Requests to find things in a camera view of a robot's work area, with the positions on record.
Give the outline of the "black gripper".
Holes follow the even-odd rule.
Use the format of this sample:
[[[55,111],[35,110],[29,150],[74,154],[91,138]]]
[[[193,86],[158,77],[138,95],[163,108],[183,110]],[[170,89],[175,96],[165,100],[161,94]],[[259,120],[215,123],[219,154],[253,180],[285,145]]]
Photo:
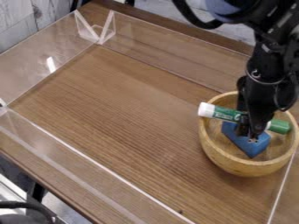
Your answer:
[[[259,140],[277,111],[286,112],[299,99],[299,73],[266,76],[258,69],[247,69],[238,79],[238,115],[235,133]]]

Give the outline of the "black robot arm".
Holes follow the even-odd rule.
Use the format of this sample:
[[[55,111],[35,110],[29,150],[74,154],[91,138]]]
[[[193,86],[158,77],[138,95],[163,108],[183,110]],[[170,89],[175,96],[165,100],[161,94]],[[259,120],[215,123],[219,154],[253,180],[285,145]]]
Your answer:
[[[299,98],[299,0],[207,0],[211,15],[225,24],[254,30],[255,48],[246,75],[238,80],[238,133],[258,138],[276,112]]]

